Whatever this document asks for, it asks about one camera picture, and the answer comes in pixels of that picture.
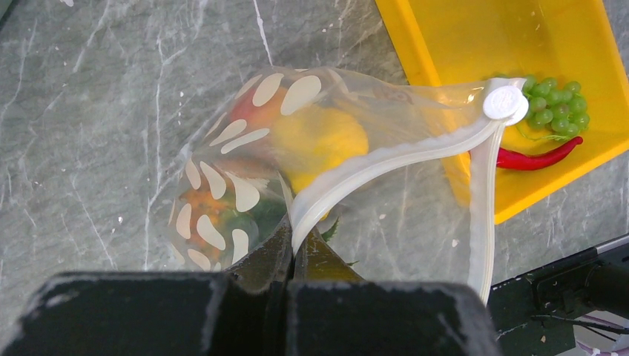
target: grape stem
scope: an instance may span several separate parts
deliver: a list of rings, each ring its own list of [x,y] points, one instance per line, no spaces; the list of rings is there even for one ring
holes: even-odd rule
[[[525,138],[525,139],[529,139],[531,141],[539,141],[542,139],[551,139],[554,141],[567,141],[569,139],[572,139],[571,136],[562,136],[562,135],[546,135],[546,136],[542,136],[542,137],[531,137],[526,135],[523,130],[520,128],[520,125],[516,125],[516,129],[518,130],[518,132]]]

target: yellow fruit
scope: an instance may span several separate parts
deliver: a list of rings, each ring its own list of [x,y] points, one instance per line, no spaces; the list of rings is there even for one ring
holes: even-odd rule
[[[369,152],[365,130],[352,115],[316,105],[276,119],[271,142],[295,193],[346,159]]]

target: plastic bag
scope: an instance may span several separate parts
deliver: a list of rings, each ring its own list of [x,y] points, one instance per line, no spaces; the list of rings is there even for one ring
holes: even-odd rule
[[[486,300],[495,160],[505,125],[527,111],[523,84],[263,70],[185,166],[169,222],[176,256],[204,270],[237,262],[285,214],[286,183],[295,251],[338,218],[330,246],[366,279],[467,283]]]

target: white circular clip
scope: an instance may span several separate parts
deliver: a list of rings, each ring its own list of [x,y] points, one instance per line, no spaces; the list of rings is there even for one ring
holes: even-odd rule
[[[504,120],[505,125],[515,125],[526,116],[529,102],[522,92],[512,85],[492,91],[483,102],[485,116],[493,120]]]

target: green leaf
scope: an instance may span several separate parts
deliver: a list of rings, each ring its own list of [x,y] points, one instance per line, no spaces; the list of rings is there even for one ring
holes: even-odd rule
[[[338,227],[338,218],[336,218],[335,223],[332,224],[332,227],[328,231],[321,234],[321,238],[323,239],[323,241],[329,242],[336,234],[337,227]]]

